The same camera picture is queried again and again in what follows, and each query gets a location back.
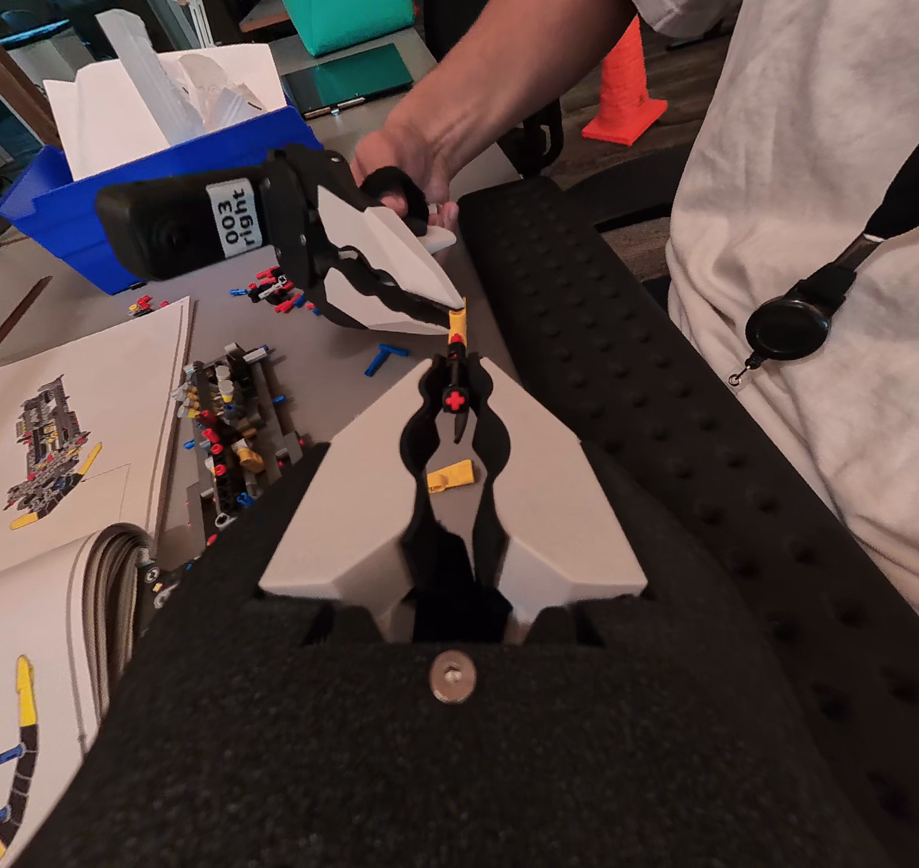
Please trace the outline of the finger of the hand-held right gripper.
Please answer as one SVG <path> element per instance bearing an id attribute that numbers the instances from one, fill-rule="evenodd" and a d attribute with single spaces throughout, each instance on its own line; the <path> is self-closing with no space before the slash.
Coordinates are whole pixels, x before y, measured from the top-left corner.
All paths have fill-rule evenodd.
<path id="1" fill-rule="evenodd" d="M 385 284 L 359 269 L 327 270 L 324 279 L 328 307 L 349 317 L 358 327 L 376 332 L 442 335 L 448 331 L 450 280 L 437 267 L 432 291 L 410 292 Z"/>
<path id="2" fill-rule="evenodd" d="M 384 205 L 359 209 L 330 189 L 317 188 L 318 214 L 328 240 L 359 252 L 402 291 L 458 311 L 463 298 L 444 269 L 403 221 Z"/>

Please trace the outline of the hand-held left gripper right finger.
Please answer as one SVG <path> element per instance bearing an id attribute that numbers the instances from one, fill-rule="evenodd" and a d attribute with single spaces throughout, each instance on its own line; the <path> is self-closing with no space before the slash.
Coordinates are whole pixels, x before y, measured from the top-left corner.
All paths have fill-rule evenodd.
<path id="1" fill-rule="evenodd" d="M 473 560 L 510 605 L 504 640 L 522 643 L 545 609 L 640 594 L 647 576 L 578 436 L 491 359 L 470 357 L 469 375 L 485 473 Z"/>

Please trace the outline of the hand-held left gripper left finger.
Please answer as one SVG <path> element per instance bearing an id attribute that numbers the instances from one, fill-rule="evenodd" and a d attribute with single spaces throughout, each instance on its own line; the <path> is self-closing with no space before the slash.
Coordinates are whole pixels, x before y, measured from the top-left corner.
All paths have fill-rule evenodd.
<path id="1" fill-rule="evenodd" d="M 260 578 L 273 595 L 338 601 L 365 609 L 384 639 L 410 641 L 406 597 L 429 588 L 449 533 L 434 517 L 426 479 L 406 467 L 401 438 L 424 406 L 416 368 L 331 441 Z"/>

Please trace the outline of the lego car chassis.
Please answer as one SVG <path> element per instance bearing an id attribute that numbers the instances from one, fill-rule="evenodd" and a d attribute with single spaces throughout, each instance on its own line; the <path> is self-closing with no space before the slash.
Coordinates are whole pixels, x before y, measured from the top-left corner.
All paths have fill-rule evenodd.
<path id="1" fill-rule="evenodd" d="M 175 568 L 154 561 L 139 567 L 144 617 L 166 604 L 202 552 L 314 446 L 285 415 L 288 397 L 269 379 L 271 355 L 268 345 L 231 343 L 183 370 L 172 396 L 179 419 L 190 424 L 182 447 L 197 464 L 197 480 L 186 489 L 193 545 Z"/>

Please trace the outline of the white instruction booklet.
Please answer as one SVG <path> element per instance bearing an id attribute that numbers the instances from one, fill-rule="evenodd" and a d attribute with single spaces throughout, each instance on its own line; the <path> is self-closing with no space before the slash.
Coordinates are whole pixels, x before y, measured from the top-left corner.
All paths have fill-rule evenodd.
<path id="1" fill-rule="evenodd" d="M 2 368 L 2 866 L 93 745 L 140 632 L 190 300 Z"/>

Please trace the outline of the person's right forearm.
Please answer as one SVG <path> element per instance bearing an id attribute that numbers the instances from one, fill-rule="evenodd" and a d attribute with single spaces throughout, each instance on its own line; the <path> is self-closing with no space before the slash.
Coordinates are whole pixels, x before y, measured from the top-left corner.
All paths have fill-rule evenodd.
<path id="1" fill-rule="evenodd" d="M 468 33 L 392 111 L 453 173 L 560 98 L 618 42 L 631 0 L 489 0 Z"/>

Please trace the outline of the person's right hand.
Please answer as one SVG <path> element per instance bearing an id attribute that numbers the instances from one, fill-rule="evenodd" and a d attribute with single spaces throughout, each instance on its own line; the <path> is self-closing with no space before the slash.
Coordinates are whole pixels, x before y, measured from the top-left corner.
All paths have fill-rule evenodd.
<path id="1" fill-rule="evenodd" d="M 436 206 L 436 211 L 429 214 L 431 226 L 457 230 L 459 206 L 449 200 L 451 168 L 418 129 L 392 118 L 360 140 L 351 172 L 362 185 L 371 173 L 389 166 L 406 173 L 424 191 L 428 204 Z"/>

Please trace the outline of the blue plastic bin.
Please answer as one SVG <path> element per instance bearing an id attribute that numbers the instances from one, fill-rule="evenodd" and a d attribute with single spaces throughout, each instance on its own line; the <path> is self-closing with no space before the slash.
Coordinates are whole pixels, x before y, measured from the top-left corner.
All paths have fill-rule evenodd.
<path id="1" fill-rule="evenodd" d="M 109 245 L 95 211 L 101 188 L 254 166 L 270 149 L 293 142 L 324 147 L 296 109 L 285 106 L 80 181 L 73 179 L 63 150 L 46 145 L 2 198 L 2 217 L 96 288 L 115 295 L 138 287 L 141 279 L 121 266 Z"/>

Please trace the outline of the white foam sheets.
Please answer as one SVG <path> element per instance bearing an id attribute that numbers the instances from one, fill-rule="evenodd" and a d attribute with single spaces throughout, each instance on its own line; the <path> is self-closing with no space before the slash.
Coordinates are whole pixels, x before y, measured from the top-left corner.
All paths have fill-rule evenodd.
<path id="1" fill-rule="evenodd" d="M 267 45 L 159 54 L 139 15 L 113 9 L 97 20 L 117 57 L 84 66 L 74 81 L 43 82 L 75 180 L 288 103 Z"/>

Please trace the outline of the orange traffic cone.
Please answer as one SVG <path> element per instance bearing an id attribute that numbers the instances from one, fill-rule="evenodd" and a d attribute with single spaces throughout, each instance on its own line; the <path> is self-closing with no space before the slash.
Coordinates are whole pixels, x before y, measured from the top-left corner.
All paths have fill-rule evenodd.
<path id="1" fill-rule="evenodd" d="M 648 93 L 639 23 L 635 16 L 603 60 L 599 108 L 582 130 L 585 139 L 629 147 L 667 110 Z"/>

